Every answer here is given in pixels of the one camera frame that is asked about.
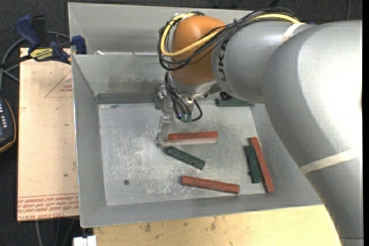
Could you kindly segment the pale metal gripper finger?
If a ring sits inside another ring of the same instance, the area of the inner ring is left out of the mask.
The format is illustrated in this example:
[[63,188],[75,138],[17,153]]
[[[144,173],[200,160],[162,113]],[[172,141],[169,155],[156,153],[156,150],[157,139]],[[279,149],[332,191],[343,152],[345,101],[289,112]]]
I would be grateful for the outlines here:
[[155,108],[158,110],[169,110],[170,96],[166,88],[160,88],[155,101]]
[[155,140],[157,145],[162,145],[168,139],[171,123],[171,115],[161,115]]

